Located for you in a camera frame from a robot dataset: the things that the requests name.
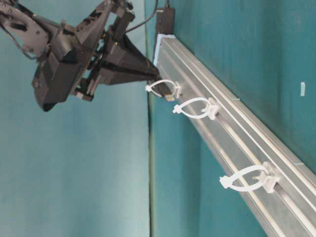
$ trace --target aluminum rail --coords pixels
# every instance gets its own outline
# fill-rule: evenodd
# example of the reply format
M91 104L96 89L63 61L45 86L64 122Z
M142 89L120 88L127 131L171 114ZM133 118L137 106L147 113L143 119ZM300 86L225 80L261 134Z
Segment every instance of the aluminum rail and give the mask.
M213 98L215 120L192 119L227 175L268 161L280 177L272 194L263 188L240 193L268 236L316 237L316 176L177 39L163 38L157 67L163 79L181 86L179 102ZM184 110L200 115L202 102ZM251 176L240 186L254 183Z

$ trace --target black cable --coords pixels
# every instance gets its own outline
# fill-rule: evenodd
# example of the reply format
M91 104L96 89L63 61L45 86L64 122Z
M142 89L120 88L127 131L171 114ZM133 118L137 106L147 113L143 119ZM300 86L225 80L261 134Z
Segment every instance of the black cable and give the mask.
M28 58L31 60L35 60L37 59L37 57L32 57L30 56L25 50L24 48L21 47L21 45L19 44L19 42L14 38L14 36L6 30L6 28L0 24L0 27L3 29L4 32L6 32L6 34L9 36L9 38L13 41L13 43L17 46L17 48Z
M136 25L136 26L134 26L134 27L128 29L128 30L126 31L126 33L131 32L131 31L137 29L138 27L140 27L140 26L146 24L147 22L149 22L149 21L155 16L156 11L157 11L157 8L158 8L158 0L156 0L155 7L154 7L154 11L153 11L152 14L150 15L150 17L148 17L145 21L139 23L138 25Z

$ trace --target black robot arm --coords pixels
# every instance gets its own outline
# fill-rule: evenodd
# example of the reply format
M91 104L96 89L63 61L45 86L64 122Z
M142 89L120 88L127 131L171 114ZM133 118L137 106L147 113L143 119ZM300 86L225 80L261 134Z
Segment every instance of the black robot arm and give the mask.
M117 15L107 31L110 13ZM17 0L0 0L0 27L38 68L32 85L39 106L50 111L69 95L92 101L99 84L157 81L157 68L126 35L135 15L127 0L104 0L76 27L33 14ZM23 46L15 40L17 35ZM165 84L155 90L171 93Z

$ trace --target white plastic clip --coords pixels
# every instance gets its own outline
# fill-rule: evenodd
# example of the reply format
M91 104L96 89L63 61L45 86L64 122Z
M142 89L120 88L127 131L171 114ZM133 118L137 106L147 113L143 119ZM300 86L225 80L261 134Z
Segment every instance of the white plastic clip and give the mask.
M163 79L163 80L158 80L158 81L154 82L154 83L151 84L151 85L147 85L147 86L145 87L145 90L146 90L147 92L152 92L153 94L155 94L155 95L158 96L158 97L162 97L162 95L160 95L159 93L157 93L157 92L155 92L155 91L153 90L153 87L156 86L156 85L158 85L158 84L160 84L160 83L166 83L166 82L173 84L173 93L172 93L171 96L172 96L172 97L174 96L176 99L179 99L180 94L181 94L181 86L179 85L178 82L173 82L173 81L171 81L171 80L164 80L164 79Z
M185 107L188 104L191 104L193 102L196 102L196 101L204 101L207 103L206 108L202 109L202 112L203 112L202 115L190 115L182 110L183 107ZM220 109L219 105L215 102L215 100L213 98L206 99L206 98L198 97L198 98L188 100L181 105L176 105L174 107L173 113L174 114L175 113L178 113L178 114L182 113L185 116L192 118L192 119L203 119L203 118L209 116L209 118L211 120L215 120L219 109Z
M248 174L250 172L257 171L257 170L261 171L261 174L259 177L253 177L253 179L258 180L256 184L247 186L247 187L239 187L239 186L233 185L233 182L235 180L241 178L245 174ZM280 178L273 171L272 166L268 162L264 162L263 165L253 165L245 169L242 169L236 174L232 175L231 177L227 177L227 176L220 177L220 182L225 189L231 188L238 192L250 192L250 191L259 189L261 187L264 187L266 192L269 194L274 192L274 187L279 180Z
M211 120L215 120L216 115L218 114L218 111L220 109L220 106L213 98L209 98L208 101L209 101L209 103L207 104L206 108L202 110L202 112L206 112L206 111L210 110L208 117Z

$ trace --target teal backdrop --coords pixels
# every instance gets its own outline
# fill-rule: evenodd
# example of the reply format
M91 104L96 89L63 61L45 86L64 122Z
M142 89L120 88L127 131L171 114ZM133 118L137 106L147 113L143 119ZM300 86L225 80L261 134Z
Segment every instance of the teal backdrop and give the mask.
M101 0L21 0L76 25ZM143 0L134 0L138 23ZM145 53L145 28L130 34ZM44 113L36 63L0 32L0 232L3 237L148 237L148 110L144 83L100 86Z
M316 172L316 2L170 0L176 37ZM146 0L150 15L153 0ZM147 24L152 58L155 21ZM301 97L301 82L306 95ZM265 236L189 120L151 97L154 237Z

